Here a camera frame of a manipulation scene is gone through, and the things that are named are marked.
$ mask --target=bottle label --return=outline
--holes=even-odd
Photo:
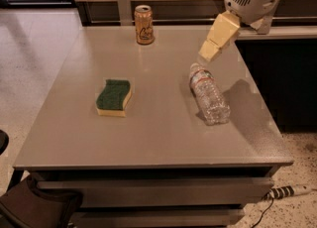
[[[208,70],[205,70],[205,69],[197,70],[197,71],[193,74],[193,76],[191,77],[191,79],[190,79],[190,86],[191,86],[191,88],[194,88],[194,86],[195,86],[199,81],[205,80],[205,79],[214,81],[214,77],[212,76],[212,74],[211,74]]]

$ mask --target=green scouring pad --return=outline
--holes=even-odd
[[[107,79],[106,86],[96,100],[99,115],[126,117],[125,108],[131,98],[128,80]]]

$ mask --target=drawer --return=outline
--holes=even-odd
[[[237,223],[244,216],[241,209],[143,210],[75,213],[71,221],[78,228],[142,227],[215,227]]]
[[[258,202],[269,177],[39,181],[41,189],[82,192],[82,207],[187,206]]]

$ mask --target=gray tabletop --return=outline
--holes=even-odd
[[[83,29],[14,163],[16,169],[89,170],[290,165],[259,91],[232,44],[208,68],[232,114],[206,126],[188,73],[209,27],[155,27],[140,46],[133,27]],[[98,116],[105,79],[128,79],[126,118]]]

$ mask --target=black chair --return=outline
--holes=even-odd
[[[0,155],[9,143],[0,130]],[[31,175],[0,197],[1,228],[66,228],[82,195],[74,191],[43,191]]]

